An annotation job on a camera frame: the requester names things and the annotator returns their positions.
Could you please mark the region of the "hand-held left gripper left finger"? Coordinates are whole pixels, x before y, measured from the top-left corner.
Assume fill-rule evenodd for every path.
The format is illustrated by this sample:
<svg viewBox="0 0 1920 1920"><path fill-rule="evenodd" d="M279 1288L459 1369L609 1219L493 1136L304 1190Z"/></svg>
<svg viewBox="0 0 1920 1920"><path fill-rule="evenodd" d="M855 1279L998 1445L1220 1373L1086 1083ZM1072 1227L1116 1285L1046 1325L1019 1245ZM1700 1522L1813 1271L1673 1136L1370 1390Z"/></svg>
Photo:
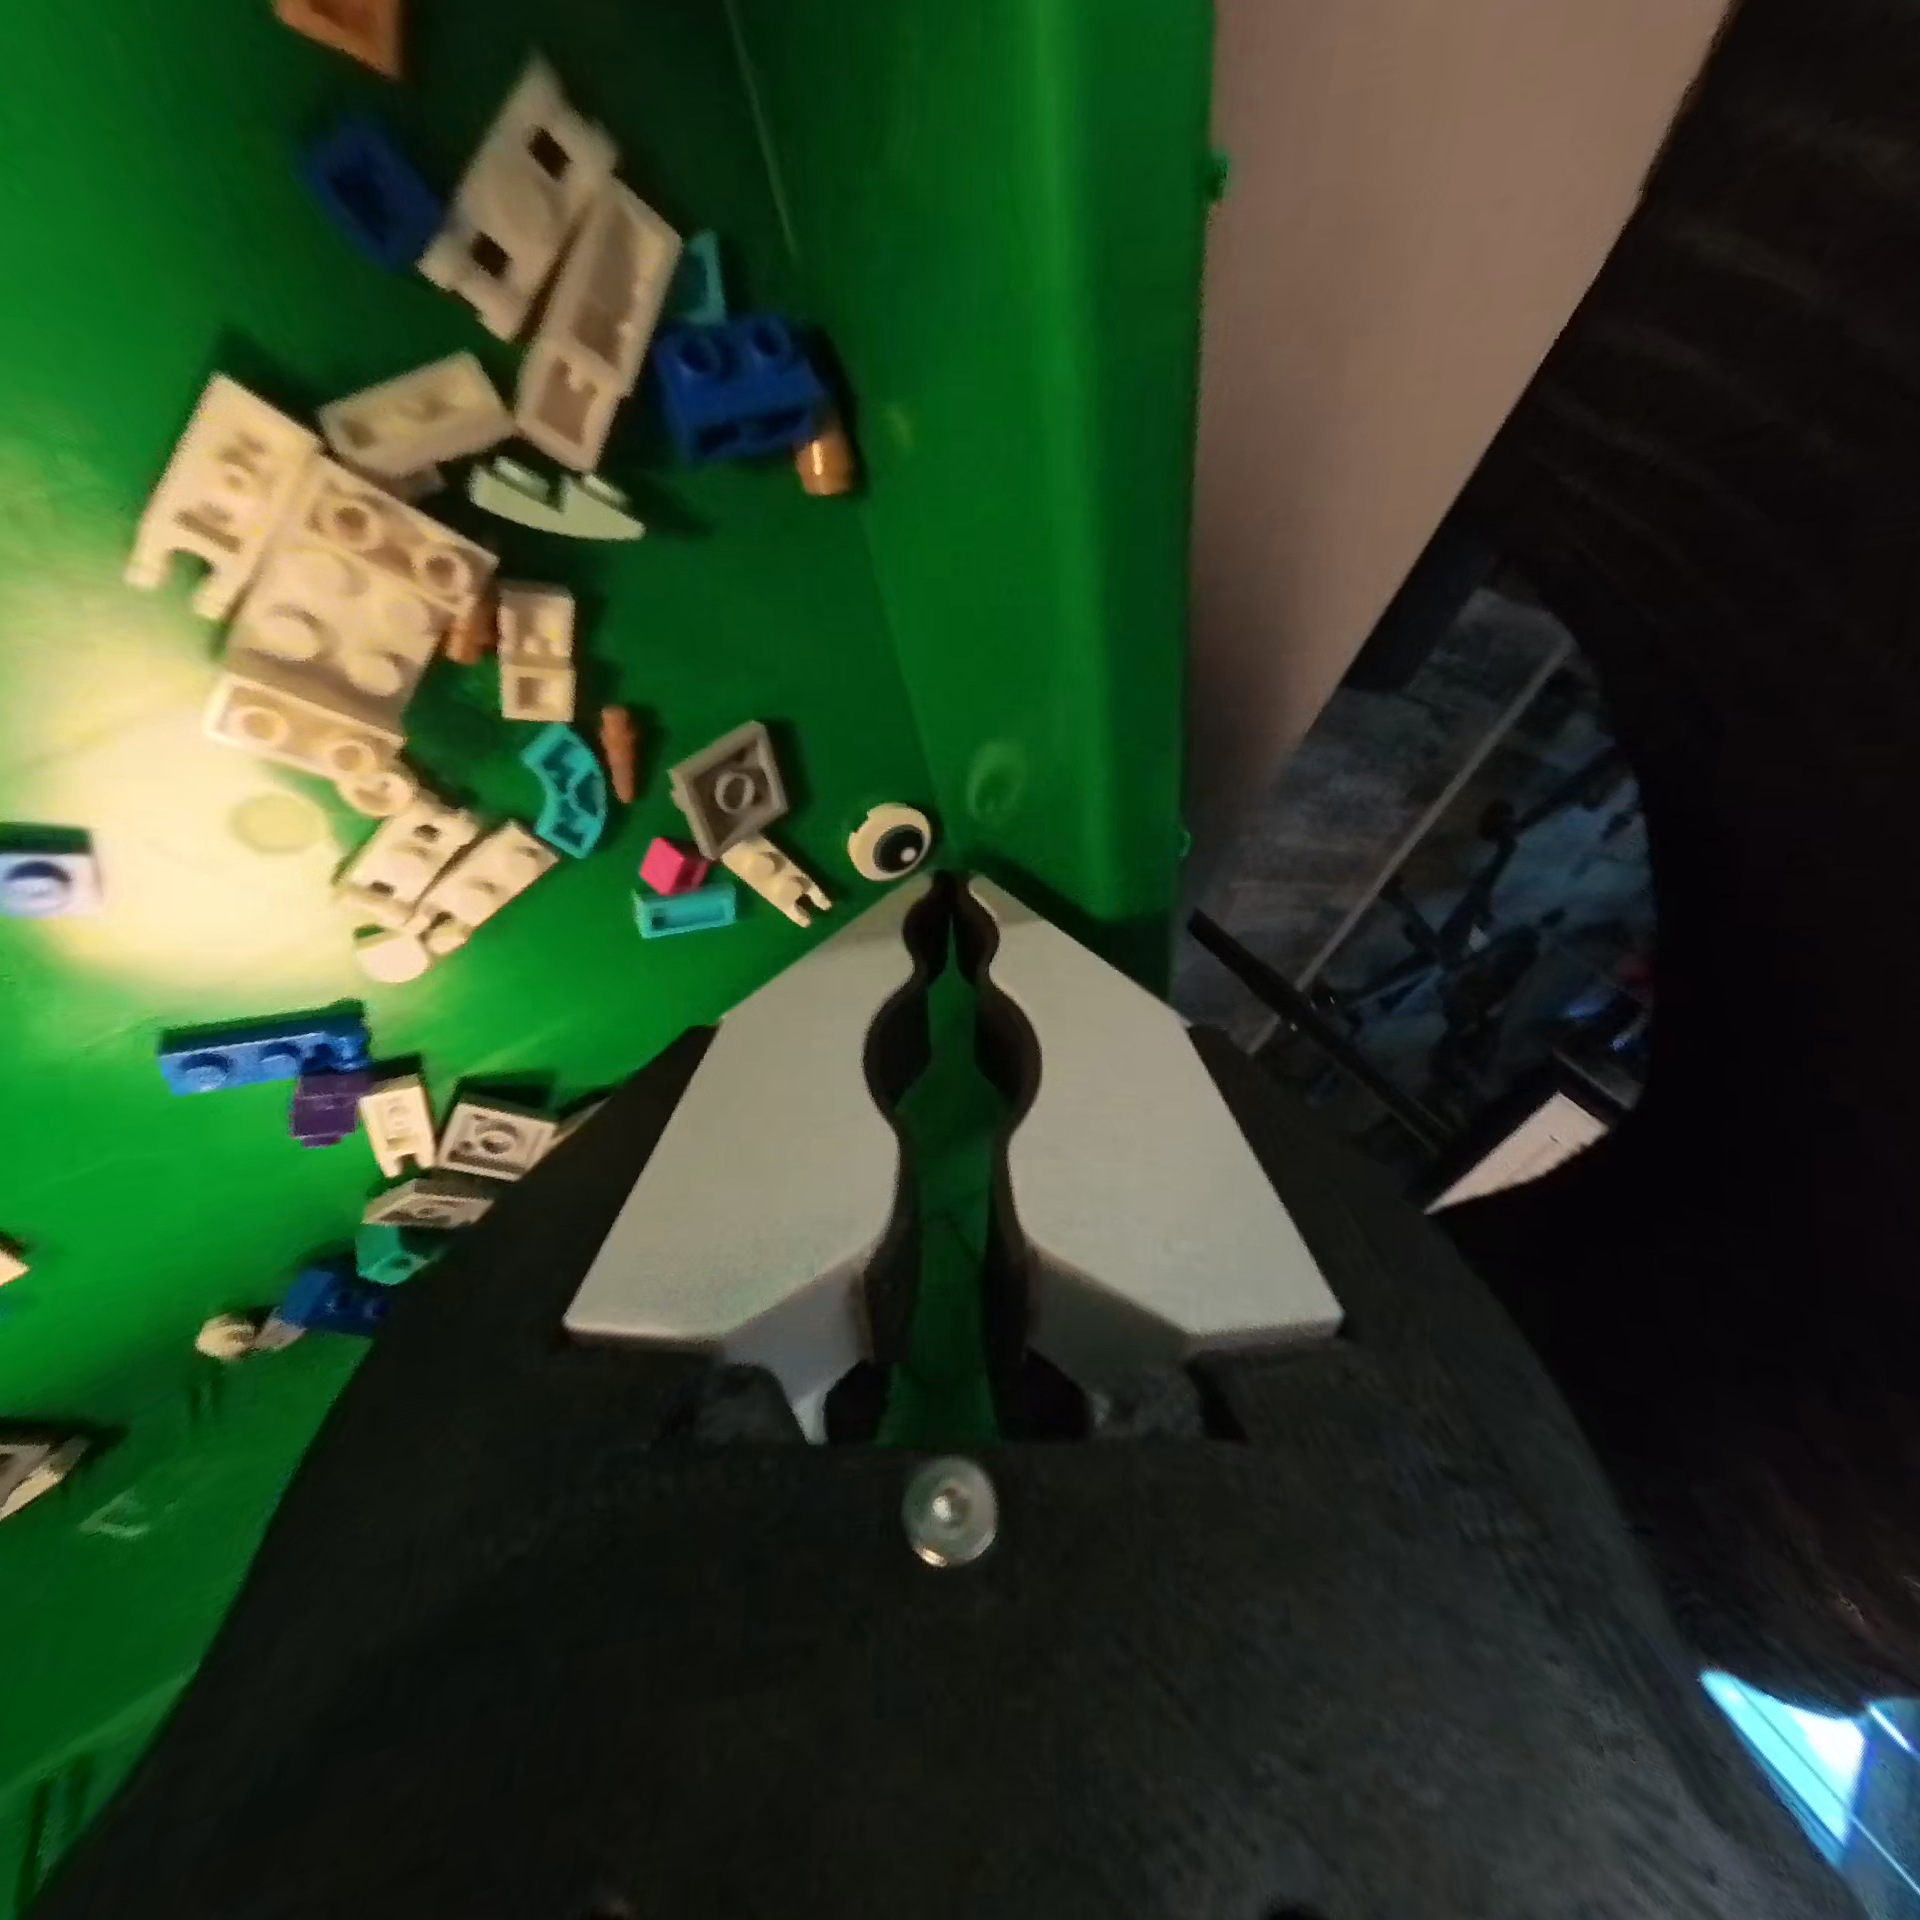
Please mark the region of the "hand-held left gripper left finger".
<svg viewBox="0 0 1920 1920"><path fill-rule="evenodd" d="M762 1369L803 1441L903 1364L918 1302L918 1083L947 882L907 878L741 1001L655 1136L564 1332Z"/></svg>

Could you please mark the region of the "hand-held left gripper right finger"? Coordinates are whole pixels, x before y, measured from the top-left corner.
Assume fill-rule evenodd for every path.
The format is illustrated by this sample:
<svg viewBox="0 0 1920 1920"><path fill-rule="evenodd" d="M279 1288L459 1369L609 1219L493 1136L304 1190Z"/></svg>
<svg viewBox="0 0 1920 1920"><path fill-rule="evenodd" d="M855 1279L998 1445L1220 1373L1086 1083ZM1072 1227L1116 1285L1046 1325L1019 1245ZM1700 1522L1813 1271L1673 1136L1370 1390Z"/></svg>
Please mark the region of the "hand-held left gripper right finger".
<svg viewBox="0 0 1920 1920"><path fill-rule="evenodd" d="M1009 888L968 878L979 1070L1004 1094L986 1215L986 1325L1029 1364L1116 1390L1343 1332L1343 1302L1224 1112L1192 1028Z"/></svg>

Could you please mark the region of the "pile of lego pieces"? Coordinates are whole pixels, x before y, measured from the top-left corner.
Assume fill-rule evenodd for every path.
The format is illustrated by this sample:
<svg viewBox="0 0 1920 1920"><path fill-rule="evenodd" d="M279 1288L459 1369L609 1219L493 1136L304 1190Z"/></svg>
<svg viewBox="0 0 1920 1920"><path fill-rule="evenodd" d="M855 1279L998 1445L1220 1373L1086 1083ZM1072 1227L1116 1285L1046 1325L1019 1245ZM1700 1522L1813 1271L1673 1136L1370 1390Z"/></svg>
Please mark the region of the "pile of lego pieces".
<svg viewBox="0 0 1920 1920"><path fill-rule="evenodd" d="M439 204L541 60L623 191L808 321L731 6L399 11L380 86L273 6L6 6L6 847L94 872L94 909L6 922L6 1421L87 1434L6 1574L279 1481L343 1369L193 1336L348 1245L364 1131L304 1148L294 1075L167 1087L172 1053L358 1016L377 1075L571 1106L803 950L769 909L637 932L682 752L762 720L780 846L836 902L852 818L933 798L855 515L780 464L676 465L655 386L601 464L642 536L330 453L323 402L439 359L514 398L521 342L299 160L380 134Z"/></svg>

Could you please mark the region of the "green plastic tray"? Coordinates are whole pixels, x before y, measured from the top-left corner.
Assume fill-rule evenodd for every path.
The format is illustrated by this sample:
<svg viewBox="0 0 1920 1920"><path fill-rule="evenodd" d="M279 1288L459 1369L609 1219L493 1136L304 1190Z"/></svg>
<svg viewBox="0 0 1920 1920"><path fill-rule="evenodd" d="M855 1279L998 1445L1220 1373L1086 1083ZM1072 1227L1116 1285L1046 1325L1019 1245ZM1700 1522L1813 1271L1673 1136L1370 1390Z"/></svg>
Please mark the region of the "green plastic tray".
<svg viewBox="0 0 1920 1920"><path fill-rule="evenodd" d="M273 6L6 6L6 846L89 847L101 909L6 922L6 1421L89 1434L6 1518L6 1912L131 1776L229 1617L364 1346L204 1364L377 1192L299 1148L283 1087L167 1094L167 1030L364 1004L377 1060L587 1106L803 952L762 902L642 938L660 769L762 720L836 894L852 827L926 804L1167 982L1212 6L399 6L399 86ZM202 732L223 620L131 536L204 376L279 413L521 350L380 274L299 179L369 116L449 196L554 60L619 174L729 256L729 307L823 339L863 500L785 464L676 464L642 386L609 485L647 536L427 506L583 616L583 709L647 781L413 984L369 984L330 872L369 836L323 781Z"/></svg>

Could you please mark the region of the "round eye lego tile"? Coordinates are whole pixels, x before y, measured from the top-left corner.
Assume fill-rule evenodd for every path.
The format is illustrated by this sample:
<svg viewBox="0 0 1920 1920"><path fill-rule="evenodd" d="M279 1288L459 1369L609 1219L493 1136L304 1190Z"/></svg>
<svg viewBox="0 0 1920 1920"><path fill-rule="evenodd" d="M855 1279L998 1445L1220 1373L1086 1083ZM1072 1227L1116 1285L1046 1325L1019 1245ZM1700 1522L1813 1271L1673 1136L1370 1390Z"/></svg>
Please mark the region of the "round eye lego tile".
<svg viewBox="0 0 1920 1920"><path fill-rule="evenodd" d="M852 878L903 882L933 855L933 808L883 798L842 831Z"/></svg>

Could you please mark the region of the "grey square lego plate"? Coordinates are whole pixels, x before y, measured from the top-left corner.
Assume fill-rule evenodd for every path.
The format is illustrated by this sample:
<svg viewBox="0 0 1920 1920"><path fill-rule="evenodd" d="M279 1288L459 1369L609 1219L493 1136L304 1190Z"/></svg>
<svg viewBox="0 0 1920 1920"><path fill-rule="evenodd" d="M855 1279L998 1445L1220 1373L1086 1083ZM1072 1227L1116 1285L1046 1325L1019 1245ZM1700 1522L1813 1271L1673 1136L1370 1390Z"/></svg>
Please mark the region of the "grey square lego plate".
<svg viewBox="0 0 1920 1920"><path fill-rule="evenodd" d="M790 808L762 720L747 720L714 747L676 756L668 798L704 860L747 836L762 836Z"/></svg>

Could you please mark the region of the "long blue lego plate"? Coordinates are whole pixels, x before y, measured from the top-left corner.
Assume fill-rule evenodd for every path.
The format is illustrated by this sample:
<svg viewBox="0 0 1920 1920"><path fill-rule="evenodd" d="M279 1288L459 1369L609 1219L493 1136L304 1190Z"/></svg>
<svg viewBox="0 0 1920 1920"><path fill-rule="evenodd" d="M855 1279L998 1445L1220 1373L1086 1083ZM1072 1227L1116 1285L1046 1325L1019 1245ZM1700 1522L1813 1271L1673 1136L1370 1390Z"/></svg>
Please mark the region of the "long blue lego plate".
<svg viewBox="0 0 1920 1920"><path fill-rule="evenodd" d="M364 1066L369 1066L364 1004L172 1028L156 1041L156 1070L172 1094L299 1083L314 1070L364 1070Z"/></svg>

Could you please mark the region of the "blue lego brick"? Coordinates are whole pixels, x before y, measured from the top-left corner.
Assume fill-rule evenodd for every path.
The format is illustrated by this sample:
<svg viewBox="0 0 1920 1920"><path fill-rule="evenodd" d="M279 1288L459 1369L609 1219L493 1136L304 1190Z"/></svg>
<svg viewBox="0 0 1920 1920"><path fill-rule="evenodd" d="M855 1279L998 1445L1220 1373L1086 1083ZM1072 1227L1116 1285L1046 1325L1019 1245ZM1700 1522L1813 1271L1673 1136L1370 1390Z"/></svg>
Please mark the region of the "blue lego brick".
<svg viewBox="0 0 1920 1920"><path fill-rule="evenodd" d="M830 387L780 309L660 323L647 386L682 465L790 453L830 413Z"/></svg>

